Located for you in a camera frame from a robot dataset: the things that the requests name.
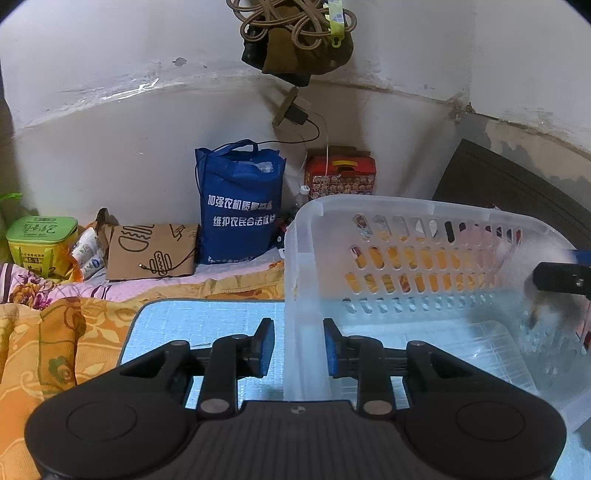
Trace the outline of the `white taped ball bundle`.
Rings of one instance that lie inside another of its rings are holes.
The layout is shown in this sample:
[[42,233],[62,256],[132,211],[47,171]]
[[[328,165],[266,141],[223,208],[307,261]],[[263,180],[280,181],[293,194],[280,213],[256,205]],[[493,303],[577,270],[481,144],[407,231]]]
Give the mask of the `white taped ball bundle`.
[[533,238],[522,243],[512,260],[512,265],[517,268],[513,279],[531,302],[530,327],[544,323],[564,331],[576,330],[583,319],[587,301],[579,294],[539,290],[534,283],[534,270],[540,263],[579,267],[571,250],[557,246],[548,238]]

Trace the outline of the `clear plastic laundry basket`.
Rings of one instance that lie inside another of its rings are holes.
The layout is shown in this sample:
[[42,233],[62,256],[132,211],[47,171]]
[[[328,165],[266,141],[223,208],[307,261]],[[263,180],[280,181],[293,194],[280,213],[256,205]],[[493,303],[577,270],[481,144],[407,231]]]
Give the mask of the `clear plastic laundry basket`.
[[287,400],[356,399],[329,376],[322,321],[390,348],[430,343],[551,403],[569,430],[590,416],[590,304],[576,330],[538,323],[513,279],[525,240],[575,251],[542,221],[427,200],[337,195],[304,205],[286,236]]

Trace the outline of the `dark wooden headboard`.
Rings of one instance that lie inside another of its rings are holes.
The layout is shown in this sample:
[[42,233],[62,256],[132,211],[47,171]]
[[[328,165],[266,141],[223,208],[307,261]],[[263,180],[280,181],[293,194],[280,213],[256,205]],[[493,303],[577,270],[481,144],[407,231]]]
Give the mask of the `dark wooden headboard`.
[[537,218],[578,250],[590,248],[590,211],[531,171],[467,139],[460,142],[433,199],[497,207]]

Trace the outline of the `brown paper food bag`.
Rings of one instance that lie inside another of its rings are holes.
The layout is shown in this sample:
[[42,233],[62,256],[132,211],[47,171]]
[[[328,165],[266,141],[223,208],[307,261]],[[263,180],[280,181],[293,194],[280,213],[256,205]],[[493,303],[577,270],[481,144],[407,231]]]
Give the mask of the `brown paper food bag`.
[[184,277],[195,270],[197,224],[119,225],[106,208],[95,218],[106,246],[106,279]]

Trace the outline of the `blue tote bag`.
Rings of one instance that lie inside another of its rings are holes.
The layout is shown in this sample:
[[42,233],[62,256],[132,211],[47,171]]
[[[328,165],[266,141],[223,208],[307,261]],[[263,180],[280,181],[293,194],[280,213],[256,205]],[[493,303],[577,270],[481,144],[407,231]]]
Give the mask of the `blue tote bag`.
[[249,261],[270,248],[285,169],[279,151],[249,139],[195,150],[202,263]]

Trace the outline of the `white snack packets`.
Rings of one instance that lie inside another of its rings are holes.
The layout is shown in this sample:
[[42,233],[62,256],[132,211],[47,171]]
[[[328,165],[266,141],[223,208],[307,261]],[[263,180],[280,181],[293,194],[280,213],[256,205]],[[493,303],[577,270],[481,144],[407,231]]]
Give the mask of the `white snack packets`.
[[73,264],[73,280],[76,282],[87,280],[104,269],[105,250],[94,228],[90,227],[82,232],[71,249],[70,258]]

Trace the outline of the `orange floral blanket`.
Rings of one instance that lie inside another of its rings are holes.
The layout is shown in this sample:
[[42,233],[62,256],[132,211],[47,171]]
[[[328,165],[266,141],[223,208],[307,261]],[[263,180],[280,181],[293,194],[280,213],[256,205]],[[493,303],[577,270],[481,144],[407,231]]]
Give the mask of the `orange floral blanket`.
[[44,400],[115,367],[140,308],[163,299],[280,300],[283,261],[176,279],[55,284],[1,266],[1,476],[36,479],[24,428]]

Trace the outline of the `red cartoon gift box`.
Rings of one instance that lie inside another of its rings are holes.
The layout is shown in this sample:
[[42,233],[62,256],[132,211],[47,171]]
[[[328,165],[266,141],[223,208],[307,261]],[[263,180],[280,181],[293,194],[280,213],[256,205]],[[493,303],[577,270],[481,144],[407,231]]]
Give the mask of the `red cartoon gift box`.
[[372,195],[377,176],[370,151],[351,146],[332,146],[329,151],[308,150],[304,163],[304,184],[310,198],[329,195]]

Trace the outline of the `green yellow lidded box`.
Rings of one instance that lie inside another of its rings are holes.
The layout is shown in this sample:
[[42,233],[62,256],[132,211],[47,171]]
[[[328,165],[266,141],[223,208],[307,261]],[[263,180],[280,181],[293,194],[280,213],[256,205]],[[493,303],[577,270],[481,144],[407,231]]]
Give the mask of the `green yellow lidded box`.
[[69,275],[70,250],[78,236],[78,221],[67,216],[25,216],[13,222],[6,233],[16,265],[54,279]]

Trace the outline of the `brown hanging bag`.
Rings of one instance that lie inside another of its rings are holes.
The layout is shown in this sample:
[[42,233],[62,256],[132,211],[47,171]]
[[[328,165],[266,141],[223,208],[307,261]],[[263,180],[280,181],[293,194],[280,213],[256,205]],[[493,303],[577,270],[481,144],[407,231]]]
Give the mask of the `brown hanging bag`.
[[341,1],[228,1],[240,21],[242,62],[295,87],[346,65],[353,55],[354,12]]

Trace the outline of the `black wall charger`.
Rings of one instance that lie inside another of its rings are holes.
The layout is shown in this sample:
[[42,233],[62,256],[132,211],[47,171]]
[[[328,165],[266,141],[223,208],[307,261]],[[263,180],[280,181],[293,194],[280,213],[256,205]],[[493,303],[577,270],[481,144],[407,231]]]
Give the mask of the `black wall charger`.
[[290,121],[291,123],[294,123],[295,125],[301,126],[308,121],[308,112],[300,106],[297,106],[293,103],[287,107],[287,111],[286,114],[284,114],[284,118]]

